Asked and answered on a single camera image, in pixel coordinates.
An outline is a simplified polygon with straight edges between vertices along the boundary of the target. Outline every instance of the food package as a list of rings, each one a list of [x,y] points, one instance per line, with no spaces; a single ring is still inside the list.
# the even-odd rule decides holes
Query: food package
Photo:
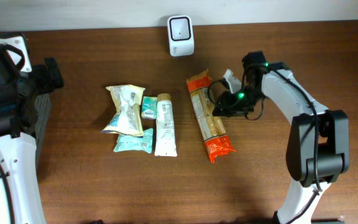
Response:
[[[157,96],[157,134],[155,137],[155,156],[176,157],[175,127],[171,95],[162,93]]]
[[[114,152],[122,151],[145,151],[147,153],[152,153],[153,147],[153,129],[149,128],[144,131],[143,137],[134,137],[128,136],[125,134],[120,134],[117,139],[116,147]]]
[[[214,163],[217,156],[223,156],[231,151],[235,152],[235,150],[226,134],[221,118],[212,116],[214,105],[209,101],[207,94],[211,84],[208,70],[187,79],[186,82],[209,159]]]
[[[144,88],[134,85],[120,85],[106,87],[110,91],[112,101],[116,106],[116,114],[102,133],[126,134],[143,136],[140,122],[140,104]]]
[[[157,97],[143,96],[141,116],[143,119],[157,118]]]

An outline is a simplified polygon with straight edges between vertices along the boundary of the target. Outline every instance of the orange and clear plastic wrapper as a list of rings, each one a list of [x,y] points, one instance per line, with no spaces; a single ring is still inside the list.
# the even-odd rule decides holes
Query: orange and clear plastic wrapper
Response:
[[[187,79],[186,83],[197,116],[198,126],[208,150],[209,159],[214,163],[217,156],[223,156],[229,152],[235,152],[235,150],[226,134],[221,118],[212,116],[214,105],[209,101],[207,95],[208,87],[211,84],[208,70]]]

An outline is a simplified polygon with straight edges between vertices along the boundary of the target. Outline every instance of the tan cap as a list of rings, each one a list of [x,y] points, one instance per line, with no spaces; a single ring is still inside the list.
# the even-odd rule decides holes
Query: tan cap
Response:
[[[169,93],[161,93],[161,94],[158,94],[158,96],[157,96],[157,102],[163,101],[163,100],[169,100],[169,101],[171,101],[171,100],[172,100],[172,97],[171,97],[171,95],[169,95]]]

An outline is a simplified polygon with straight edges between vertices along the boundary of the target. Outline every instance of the robotic arm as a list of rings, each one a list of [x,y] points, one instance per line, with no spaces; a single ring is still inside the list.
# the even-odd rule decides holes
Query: robotic arm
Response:
[[[0,224],[46,224],[36,166],[50,109],[63,86],[53,58],[31,66],[25,37],[0,36]]]
[[[283,206],[273,223],[311,223],[311,216],[322,194],[339,174],[349,168],[349,128],[346,114],[330,111],[318,103],[295,80],[284,63],[267,63],[262,52],[242,59],[242,82],[226,72],[225,91],[217,100],[213,116],[245,116],[259,100],[271,99],[291,123],[286,161],[291,184]],[[318,136],[328,137],[318,143]]]

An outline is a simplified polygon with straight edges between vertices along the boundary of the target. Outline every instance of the brown tabletop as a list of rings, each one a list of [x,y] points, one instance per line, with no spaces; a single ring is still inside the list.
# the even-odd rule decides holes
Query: brown tabletop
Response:
[[[348,115],[349,171],[326,191],[313,218],[358,223],[358,21],[196,26],[195,52],[182,58],[168,53],[164,27],[25,35],[32,64],[55,57],[65,80],[51,94],[37,171],[48,223],[271,218],[290,183],[288,121],[269,100],[258,121],[223,118],[237,152],[211,164],[185,82],[207,68],[215,79],[227,68],[240,77],[241,58],[256,50],[284,61],[314,98]],[[172,95],[178,157],[113,152],[117,135],[100,133],[115,113],[104,87],[122,84],[145,87],[146,96]]]

